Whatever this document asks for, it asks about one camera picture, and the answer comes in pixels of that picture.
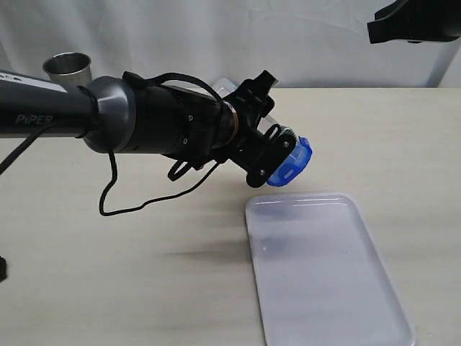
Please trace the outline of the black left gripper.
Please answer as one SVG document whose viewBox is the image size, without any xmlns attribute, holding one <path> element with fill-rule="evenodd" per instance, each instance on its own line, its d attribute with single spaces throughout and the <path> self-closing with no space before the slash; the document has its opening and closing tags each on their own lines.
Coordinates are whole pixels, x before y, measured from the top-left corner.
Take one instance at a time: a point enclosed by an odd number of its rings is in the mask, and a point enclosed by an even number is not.
<svg viewBox="0 0 461 346">
<path fill-rule="evenodd" d="M 236 89 L 224 97 L 226 104 L 236 111 L 235 134 L 219 149 L 219 162 L 228 160 L 244 171 L 248 168 L 246 154 L 253 136 L 258 136 L 258 126 L 274 108 L 274 100 L 269 96 L 277 79 L 267 70 L 253 79 L 245 79 Z"/>
</svg>

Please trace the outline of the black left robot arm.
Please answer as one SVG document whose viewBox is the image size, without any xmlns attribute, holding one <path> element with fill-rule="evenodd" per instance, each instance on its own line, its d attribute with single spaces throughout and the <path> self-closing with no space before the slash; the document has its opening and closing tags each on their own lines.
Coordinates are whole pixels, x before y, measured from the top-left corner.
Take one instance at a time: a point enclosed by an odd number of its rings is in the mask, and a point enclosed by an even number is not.
<svg viewBox="0 0 461 346">
<path fill-rule="evenodd" d="M 171 180 L 211 161 L 264 178 L 292 146 L 280 125 L 259 130 L 274 107 L 274 82 L 264 71 L 221 97 L 178 73 L 145 79 L 125 72 L 74 86 L 2 71 L 1 136 L 74 137 L 99 153 L 160 154 L 174 160 Z"/>
</svg>

